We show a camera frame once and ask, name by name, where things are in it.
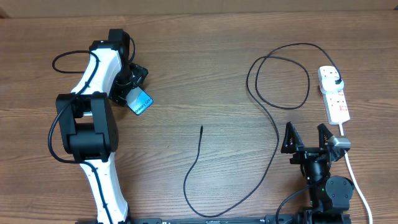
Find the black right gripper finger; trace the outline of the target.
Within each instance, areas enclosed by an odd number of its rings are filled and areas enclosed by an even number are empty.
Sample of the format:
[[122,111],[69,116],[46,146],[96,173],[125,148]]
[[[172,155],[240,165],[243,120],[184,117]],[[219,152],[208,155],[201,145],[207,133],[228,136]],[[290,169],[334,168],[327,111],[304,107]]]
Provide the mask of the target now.
[[319,124],[317,126],[317,129],[318,129],[319,147],[325,148],[328,145],[328,140],[333,136],[333,134],[323,123]]
[[293,123],[288,122],[285,127],[285,136],[281,147],[281,153],[294,154],[304,148],[304,143]]

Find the blue smartphone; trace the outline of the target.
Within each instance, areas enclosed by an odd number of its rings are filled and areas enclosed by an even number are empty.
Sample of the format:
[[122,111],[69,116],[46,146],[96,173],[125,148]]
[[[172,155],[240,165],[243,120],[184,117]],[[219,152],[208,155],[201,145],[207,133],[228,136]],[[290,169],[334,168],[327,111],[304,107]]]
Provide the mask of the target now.
[[140,87],[132,89],[126,96],[127,106],[136,114],[141,115],[153,104],[153,99]]

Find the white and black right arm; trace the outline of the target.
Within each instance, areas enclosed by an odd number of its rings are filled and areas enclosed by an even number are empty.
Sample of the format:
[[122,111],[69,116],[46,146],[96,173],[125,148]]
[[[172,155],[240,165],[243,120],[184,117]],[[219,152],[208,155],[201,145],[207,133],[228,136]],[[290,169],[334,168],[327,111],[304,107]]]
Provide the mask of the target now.
[[331,165],[339,161],[350,150],[351,142],[344,136],[335,136],[324,125],[318,127],[319,146],[306,147],[296,128],[291,122],[285,127],[285,136],[281,153],[291,154],[291,164],[300,166],[307,186],[286,198],[281,205],[304,192],[309,193],[309,207],[303,207],[290,219],[281,218],[279,207],[275,213],[275,221],[285,223],[350,223],[349,201],[354,192],[352,180],[331,175]]

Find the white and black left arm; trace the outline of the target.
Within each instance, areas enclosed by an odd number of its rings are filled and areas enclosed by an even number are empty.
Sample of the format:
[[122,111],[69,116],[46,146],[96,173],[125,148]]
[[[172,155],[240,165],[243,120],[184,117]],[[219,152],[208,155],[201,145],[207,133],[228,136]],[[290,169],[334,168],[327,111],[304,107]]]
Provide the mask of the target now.
[[67,94],[56,99],[57,116],[48,136],[51,155],[52,135],[60,127],[63,148],[71,154],[88,179],[95,200],[94,223],[130,223],[131,213],[119,184],[115,154],[119,134],[111,103],[142,114],[153,99],[142,89],[148,70],[133,59],[136,46],[122,29],[111,29],[108,39],[94,41],[86,51],[90,56],[82,78]]

